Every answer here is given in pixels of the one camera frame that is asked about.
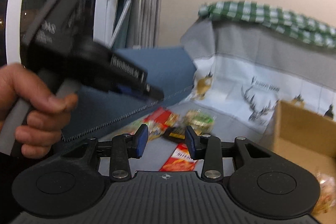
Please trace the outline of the person left hand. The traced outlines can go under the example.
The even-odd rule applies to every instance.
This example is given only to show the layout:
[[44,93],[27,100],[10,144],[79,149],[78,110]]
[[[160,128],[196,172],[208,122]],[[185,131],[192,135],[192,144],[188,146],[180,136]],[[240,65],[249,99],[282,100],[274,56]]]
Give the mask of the person left hand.
[[23,156],[44,157],[51,146],[60,141],[78,96],[72,93],[56,98],[35,73],[21,64],[4,65],[1,67],[1,126],[19,97],[29,101],[34,110],[27,116],[27,124],[15,129],[15,139],[22,144]]

